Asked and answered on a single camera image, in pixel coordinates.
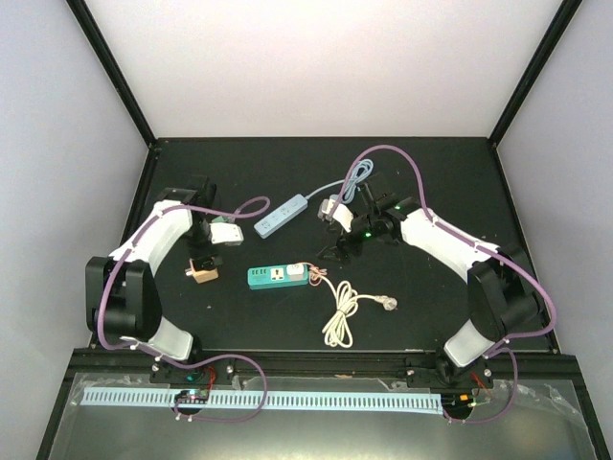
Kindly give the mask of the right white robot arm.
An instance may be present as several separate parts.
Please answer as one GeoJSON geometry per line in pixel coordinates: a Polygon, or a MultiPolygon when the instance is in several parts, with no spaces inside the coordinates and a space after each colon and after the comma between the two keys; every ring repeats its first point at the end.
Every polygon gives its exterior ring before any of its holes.
{"type": "Polygon", "coordinates": [[[469,235],[422,200],[399,198],[380,173],[354,184],[353,193],[362,200],[356,209],[340,195],[321,201],[318,217],[329,222],[336,239],[320,251],[320,259],[343,264],[360,255],[367,241],[387,238],[425,252],[466,285],[468,319],[435,359],[443,385],[459,385],[469,376],[471,364],[493,356],[545,310],[545,295],[537,289],[527,254],[519,246],[502,247],[469,235]]]}

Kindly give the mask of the teal power strip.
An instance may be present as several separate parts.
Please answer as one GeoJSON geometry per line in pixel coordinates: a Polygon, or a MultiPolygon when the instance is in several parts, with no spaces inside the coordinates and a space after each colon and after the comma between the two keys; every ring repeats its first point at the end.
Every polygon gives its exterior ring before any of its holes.
{"type": "Polygon", "coordinates": [[[252,267],[247,270],[247,284],[251,290],[264,290],[272,288],[288,288],[305,286],[307,282],[291,282],[286,275],[286,267],[283,265],[270,265],[252,267]]]}

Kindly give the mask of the white usb charger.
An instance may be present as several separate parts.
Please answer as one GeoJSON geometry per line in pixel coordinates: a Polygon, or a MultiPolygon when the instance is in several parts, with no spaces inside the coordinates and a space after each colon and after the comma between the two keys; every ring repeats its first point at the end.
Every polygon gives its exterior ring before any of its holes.
{"type": "Polygon", "coordinates": [[[289,264],[286,267],[287,278],[291,282],[307,282],[308,281],[308,268],[304,263],[289,264]]]}

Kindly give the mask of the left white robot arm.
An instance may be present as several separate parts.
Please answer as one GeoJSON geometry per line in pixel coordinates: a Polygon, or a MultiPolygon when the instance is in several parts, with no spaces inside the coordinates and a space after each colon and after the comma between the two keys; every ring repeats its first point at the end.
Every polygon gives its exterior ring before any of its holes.
{"type": "Polygon", "coordinates": [[[86,323],[107,350],[142,347],[172,359],[171,370],[185,382],[199,380],[206,360],[197,339],[163,315],[155,274],[174,245],[187,240],[188,272],[198,283],[218,277],[221,258],[211,224],[193,207],[214,204],[216,184],[200,176],[188,188],[166,188],[152,212],[125,243],[85,268],[86,323]]]}

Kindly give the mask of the green cube plug adapter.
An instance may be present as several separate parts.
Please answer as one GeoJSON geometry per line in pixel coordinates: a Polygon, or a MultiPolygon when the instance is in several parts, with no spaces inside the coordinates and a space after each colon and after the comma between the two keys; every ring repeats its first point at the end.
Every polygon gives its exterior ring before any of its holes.
{"type": "Polygon", "coordinates": [[[235,224],[236,219],[233,217],[218,216],[211,220],[211,223],[235,224]]]}

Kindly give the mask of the light blue power strip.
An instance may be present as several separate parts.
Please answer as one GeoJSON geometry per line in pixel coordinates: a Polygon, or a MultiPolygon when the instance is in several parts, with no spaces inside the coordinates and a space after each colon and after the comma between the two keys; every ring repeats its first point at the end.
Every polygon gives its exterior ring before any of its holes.
{"type": "Polygon", "coordinates": [[[284,225],[299,216],[308,206],[308,200],[296,194],[284,204],[254,224],[254,230],[262,238],[267,239],[284,225]]]}

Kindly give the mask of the peach dragon cube adapter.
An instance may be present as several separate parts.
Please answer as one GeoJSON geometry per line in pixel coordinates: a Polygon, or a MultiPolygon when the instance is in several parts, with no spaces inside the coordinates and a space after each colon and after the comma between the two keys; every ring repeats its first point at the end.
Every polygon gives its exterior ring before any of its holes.
{"type": "Polygon", "coordinates": [[[210,257],[205,258],[206,259],[206,269],[204,271],[197,272],[197,273],[192,273],[190,259],[189,259],[189,266],[185,269],[185,275],[187,277],[189,277],[189,278],[192,278],[198,284],[208,283],[208,282],[211,282],[211,281],[217,279],[218,276],[219,276],[218,268],[217,269],[209,269],[208,268],[208,259],[209,258],[210,257]]]}

